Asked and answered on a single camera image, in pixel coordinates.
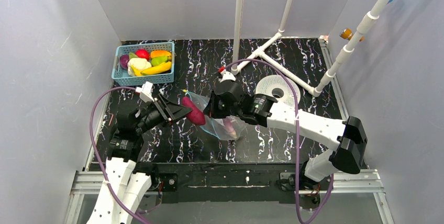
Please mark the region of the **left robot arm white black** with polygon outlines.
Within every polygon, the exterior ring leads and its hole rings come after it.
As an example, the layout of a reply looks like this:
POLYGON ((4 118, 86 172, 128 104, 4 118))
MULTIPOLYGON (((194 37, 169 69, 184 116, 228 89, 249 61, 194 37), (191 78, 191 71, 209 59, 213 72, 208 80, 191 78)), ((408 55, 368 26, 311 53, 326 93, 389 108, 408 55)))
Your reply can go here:
POLYGON ((194 113, 191 105, 180 105, 159 95, 145 107, 123 110, 116 115, 108 157, 100 164, 103 182, 88 223, 148 223, 138 207, 152 186, 154 165, 140 165, 138 156, 143 134, 163 124, 171 125, 194 113))

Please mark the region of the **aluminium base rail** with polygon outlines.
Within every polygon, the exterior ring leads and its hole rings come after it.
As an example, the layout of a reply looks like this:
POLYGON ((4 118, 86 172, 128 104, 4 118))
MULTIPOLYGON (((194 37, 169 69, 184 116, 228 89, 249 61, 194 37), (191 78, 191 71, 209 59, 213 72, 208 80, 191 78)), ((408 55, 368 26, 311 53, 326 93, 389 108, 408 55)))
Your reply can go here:
MULTIPOLYGON (((297 223, 294 173, 275 165, 190 167, 162 173, 138 200, 152 223, 297 223)), ((314 223, 393 223, 377 170, 337 173, 299 192, 299 210, 314 223)))

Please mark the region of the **red apple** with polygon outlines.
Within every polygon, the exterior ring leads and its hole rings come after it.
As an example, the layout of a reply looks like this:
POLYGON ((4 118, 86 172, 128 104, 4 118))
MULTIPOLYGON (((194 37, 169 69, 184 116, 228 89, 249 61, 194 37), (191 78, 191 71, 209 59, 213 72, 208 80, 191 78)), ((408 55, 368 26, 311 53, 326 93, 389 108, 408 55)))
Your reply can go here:
POLYGON ((150 53, 145 49, 138 49, 135 52, 135 55, 139 58, 146 59, 147 61, 150 60, 150 53))

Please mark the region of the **orange yellow pepper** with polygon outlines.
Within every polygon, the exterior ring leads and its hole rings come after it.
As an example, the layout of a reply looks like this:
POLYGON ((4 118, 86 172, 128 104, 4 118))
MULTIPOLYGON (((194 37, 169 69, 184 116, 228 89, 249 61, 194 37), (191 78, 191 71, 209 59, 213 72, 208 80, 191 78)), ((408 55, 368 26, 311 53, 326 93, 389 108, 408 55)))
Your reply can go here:
POLYGON ((167 57, 167 59, 172 59, 172 53, 166 50, 154 50, 150 52, 150 58, 167 57))

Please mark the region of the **white pvc pipe frame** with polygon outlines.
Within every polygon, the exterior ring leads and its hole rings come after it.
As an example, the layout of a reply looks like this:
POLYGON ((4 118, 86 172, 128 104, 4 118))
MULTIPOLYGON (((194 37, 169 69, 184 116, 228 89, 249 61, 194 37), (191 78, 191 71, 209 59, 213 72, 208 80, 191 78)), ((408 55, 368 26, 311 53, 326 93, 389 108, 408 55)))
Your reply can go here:
MULTIPOLYGON (((278 31, 287 0, 244 0, 242 38, 268 38, 278 31)), ((329 35, 334 52, 344 42, 338 37, 345 28, 356 29, 373 7, 382 13, 379 0, 293 0, 284 27, 285 36, 329 35)))

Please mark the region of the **white cauliflower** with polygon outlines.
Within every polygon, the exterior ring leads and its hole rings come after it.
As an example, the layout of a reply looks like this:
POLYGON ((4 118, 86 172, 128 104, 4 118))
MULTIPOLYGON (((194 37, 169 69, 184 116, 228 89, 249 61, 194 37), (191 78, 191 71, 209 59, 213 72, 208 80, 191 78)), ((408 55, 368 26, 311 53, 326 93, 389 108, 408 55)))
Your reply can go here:
POLYGON ((128 62, 128 74, 130 76, 134 76, 133 72, 131 71, 130 66, 133 65, 134 67, 136 67, 137 69, 139 69, 140 71, 143 71, 147 68, 152 67, 151 63, 149 61, 147 61, 146 59, 142 59, 142 58, 132 58, 129 60, 128 62))

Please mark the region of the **clear zip top bag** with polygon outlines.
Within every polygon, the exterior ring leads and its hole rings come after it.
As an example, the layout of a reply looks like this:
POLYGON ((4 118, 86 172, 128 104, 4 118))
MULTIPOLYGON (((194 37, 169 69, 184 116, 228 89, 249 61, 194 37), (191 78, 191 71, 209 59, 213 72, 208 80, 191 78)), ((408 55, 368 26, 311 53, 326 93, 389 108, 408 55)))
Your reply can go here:
MULTIPOLYGON (((203 111, 208 104, 209 98, 195 94, 183 89, 185 96, 199 109, 203 111)), ((246 129, 247 124, 235 116, 229 116, 224 119, 212 119, 205 116, 206 124, 200 128, 206 133, 215 136, 219 140, 237 140, 241 133, 246 129)))

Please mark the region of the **blue plastic basket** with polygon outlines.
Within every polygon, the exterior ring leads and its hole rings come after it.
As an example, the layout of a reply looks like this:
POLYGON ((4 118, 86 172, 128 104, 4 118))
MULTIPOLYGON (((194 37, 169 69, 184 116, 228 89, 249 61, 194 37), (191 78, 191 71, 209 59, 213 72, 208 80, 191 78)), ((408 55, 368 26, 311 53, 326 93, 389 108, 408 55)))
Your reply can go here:
POLYGON ((174 42, 156 42, 144 44, 130 44, 119 46, 116 49, 114 57, 114 66, 112 70, 112 79, 120 86, 140 86, 148 81, 153 84, 164 84, 174 82, 174 65, 175 65, 175 44, 174 42), (154 50, 166 50, 172 53, 172 67, 169 71, 148 76, 130 76, 127 70, 120 65, 120 57, 130 52, 135 53, 136 50, 145 49, 149 53, 154 50))

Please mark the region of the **yellow banana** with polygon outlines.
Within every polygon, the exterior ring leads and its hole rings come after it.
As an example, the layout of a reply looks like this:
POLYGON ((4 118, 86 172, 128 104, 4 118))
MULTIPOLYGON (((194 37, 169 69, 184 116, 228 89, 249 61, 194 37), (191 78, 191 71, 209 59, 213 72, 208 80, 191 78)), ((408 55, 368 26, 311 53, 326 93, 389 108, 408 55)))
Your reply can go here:
POLYGON ((141 71, 142 75, 157 75, 157 74, 161 74, 163 72, 167 72, 169 70, 171 70, 172 68, 172 62, 168 61, 168 62, 164 62, 161 63, 157 66, 152 66, 150 68, 147 68, 143 71, 141 71))
POLYGON ((131 68, 131 71, 133 72, 134 76, 142 76, 142 73, 139 69, 137 69, 133 65, 131 65, 130 68, 131 68))

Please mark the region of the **purple sweet potato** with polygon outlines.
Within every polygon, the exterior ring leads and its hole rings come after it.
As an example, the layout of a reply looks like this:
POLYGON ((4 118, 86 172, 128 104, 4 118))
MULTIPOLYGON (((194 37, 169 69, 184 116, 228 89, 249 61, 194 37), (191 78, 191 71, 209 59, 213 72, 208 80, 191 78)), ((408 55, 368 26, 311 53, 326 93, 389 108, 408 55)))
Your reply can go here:
POLYGON ((181 104, 190 108, 192 111, 186 115, 186 118, 193 124, 203 126, 206 124, 205 115, 196 105, 186 96, 181 99, 181 104))

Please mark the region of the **dark purple onion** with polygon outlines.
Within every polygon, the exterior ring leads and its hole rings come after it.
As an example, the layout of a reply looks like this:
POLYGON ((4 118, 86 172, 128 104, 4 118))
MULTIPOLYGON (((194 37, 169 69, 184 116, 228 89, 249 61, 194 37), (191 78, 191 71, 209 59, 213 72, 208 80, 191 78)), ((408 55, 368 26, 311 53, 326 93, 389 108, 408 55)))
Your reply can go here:
POLYGON ((119 58, 119 63, 120 63, 120 66, 122 67, 122 69, 128 70, 129 60, 130 60, 130 58, 129 58, 129 55, 127 55, 127 54, 124 54, 119 58))

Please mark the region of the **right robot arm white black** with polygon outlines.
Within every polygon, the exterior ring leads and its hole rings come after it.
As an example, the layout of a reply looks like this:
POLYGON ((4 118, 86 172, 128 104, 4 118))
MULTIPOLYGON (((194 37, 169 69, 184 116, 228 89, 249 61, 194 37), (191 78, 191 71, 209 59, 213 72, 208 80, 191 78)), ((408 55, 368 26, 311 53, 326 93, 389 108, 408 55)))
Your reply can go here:
POLYGON ((301 188, 316 185, 338 171, 361 171, 368 140, 357 117, 342 121, 296 110, 273 96, 249 95, 234 81, 223 81, 212 90, 203 113, 213 119, 235 116, 250 125, 299 133, 324 145, 326 151, 300 164, 296 179, 301 188))

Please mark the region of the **orange knob on wall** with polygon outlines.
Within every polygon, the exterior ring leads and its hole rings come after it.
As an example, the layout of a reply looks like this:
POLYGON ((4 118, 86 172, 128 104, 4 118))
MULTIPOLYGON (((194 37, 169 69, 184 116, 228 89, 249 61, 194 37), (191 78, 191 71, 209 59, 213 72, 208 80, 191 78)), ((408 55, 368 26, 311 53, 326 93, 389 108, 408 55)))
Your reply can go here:
POLYGON ((352 37, 354 36, 354 33, 353 33, 353 31, 350 28, 345 28, 344 30, 341 31, 339 36, 342 39, 350 41, 352 39, 352 37))

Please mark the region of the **pink purple eggplant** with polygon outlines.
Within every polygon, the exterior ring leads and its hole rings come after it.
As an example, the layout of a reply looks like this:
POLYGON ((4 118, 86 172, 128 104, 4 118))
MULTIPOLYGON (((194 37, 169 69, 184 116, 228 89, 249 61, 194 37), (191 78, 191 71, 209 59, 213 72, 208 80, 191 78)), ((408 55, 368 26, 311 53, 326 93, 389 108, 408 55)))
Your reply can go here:
POLYGON ((238 135, 233 127, 233 124, 231 123, 230 118, 228 118, 228 117, 224 118, 223 123, 224 123, 225 131, 231 137, 231 139, 233 139, 233 140, 238 139, 238 135))

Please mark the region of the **red allen key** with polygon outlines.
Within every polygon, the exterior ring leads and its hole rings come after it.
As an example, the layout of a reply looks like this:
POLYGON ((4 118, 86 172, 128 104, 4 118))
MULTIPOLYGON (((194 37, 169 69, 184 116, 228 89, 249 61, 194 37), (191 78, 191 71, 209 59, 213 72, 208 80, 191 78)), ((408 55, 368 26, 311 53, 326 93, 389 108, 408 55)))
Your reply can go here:
POLYGON ((110 113, 109 114, 109 121, 108 121, 108 126, 110 126, 113 122, 113 118, 114 118, 114 114, 110 113))

